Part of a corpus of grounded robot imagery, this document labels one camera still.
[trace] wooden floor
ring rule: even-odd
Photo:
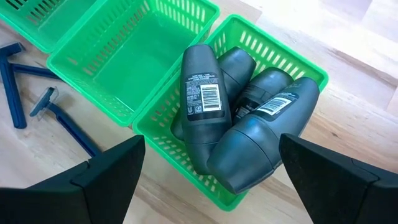
[[[398,2],[396,0],[213,0],[221,16],[238,13],[309,58],[330,76],[302,137],[398,172]],[[45,65],[40,53],[0,23],[0,45],[21,41],[12,57]],[[62,82],[19,74],[25,113],[48,86],[62,93],[61,107],[103,149],[131,137]],[[28,187],[88,156],[51,116],[13,128],[0,85],[0,187]],[[253,188],[230,213],[219,210],[192,184],[147,150],[139,186],[125,223],[311,223],[285,169]]]

